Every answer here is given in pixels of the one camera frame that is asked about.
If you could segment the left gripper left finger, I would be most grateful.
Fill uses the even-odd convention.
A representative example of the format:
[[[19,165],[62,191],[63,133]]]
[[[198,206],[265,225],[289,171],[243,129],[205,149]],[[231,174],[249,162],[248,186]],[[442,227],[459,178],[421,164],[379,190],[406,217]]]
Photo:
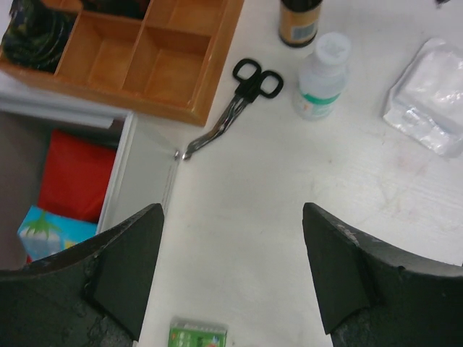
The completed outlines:
[[[163,208],[151,204],[58,254],[1,271],[1,345],[132,346],[163,222]]]

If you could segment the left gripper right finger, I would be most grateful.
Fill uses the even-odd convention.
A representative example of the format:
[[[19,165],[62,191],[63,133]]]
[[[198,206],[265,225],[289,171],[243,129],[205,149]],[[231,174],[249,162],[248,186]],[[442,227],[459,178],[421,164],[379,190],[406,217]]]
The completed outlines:
[[[462,345],[462,267],[395,247],[313,202],[302,226],[334,346]]]

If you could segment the blue cotton swab packet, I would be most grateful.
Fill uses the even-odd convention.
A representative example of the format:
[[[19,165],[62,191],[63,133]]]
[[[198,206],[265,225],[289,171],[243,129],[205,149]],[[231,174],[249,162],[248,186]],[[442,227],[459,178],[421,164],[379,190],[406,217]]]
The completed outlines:
[[[97,234],[97,225],[55,215],[32,206],[17,234],[29,261],[33,262],[94,237]]]

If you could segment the small green packet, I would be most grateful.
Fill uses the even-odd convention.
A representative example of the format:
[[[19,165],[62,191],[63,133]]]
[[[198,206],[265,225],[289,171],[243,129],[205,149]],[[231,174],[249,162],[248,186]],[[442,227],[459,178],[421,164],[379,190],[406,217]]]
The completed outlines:
[[[174,317],[168,347],[225,347],[228,327],[216,322]]]

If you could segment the red first aid pouch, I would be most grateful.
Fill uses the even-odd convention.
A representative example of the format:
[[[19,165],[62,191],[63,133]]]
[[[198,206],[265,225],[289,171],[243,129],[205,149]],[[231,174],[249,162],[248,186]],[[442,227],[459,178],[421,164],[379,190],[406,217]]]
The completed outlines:
[[[116,151],[55,129],[43,169],[38,207],[97,223]]]

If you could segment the grey metal box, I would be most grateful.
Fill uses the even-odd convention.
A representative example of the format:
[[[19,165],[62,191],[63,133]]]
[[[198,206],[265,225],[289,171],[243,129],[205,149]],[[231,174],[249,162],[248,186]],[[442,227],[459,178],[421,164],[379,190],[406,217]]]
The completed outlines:
[[[168,205],[179,151],[148,116],[1,99],[1,269]]]

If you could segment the white gauze packet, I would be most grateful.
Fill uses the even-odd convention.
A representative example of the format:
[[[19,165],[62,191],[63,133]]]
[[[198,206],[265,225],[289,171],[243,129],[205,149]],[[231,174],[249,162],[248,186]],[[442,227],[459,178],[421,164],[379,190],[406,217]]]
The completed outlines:
[[[383,120],[440,156],[462,155],[462,49],[426,41],[389,90]]]

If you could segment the black handled scissors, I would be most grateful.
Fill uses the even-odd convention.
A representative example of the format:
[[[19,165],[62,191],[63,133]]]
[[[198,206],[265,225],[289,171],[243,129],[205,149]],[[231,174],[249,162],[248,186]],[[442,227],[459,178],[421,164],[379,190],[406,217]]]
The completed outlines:
[[[284,87],[283,77],[276,71],[263,70],[258,61],[251,58],[239,60],[232,70],[232,77],[238,81],[234,96],[221,114],[213,128],[191,141],[182,155],[183,160],[189,160],[194,153],[223,135],[238,116],[258,97],[274,99]],[[271,79],[276,82],[272,91],[265,91],[263,83]]]

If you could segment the brown bottle orange cap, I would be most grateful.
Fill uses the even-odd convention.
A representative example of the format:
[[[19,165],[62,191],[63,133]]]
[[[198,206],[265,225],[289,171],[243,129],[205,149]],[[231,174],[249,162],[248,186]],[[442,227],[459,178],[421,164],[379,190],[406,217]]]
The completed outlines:
[[[279,37],[292,48],[308,46],[316,37],[322,0],[280,1]]]

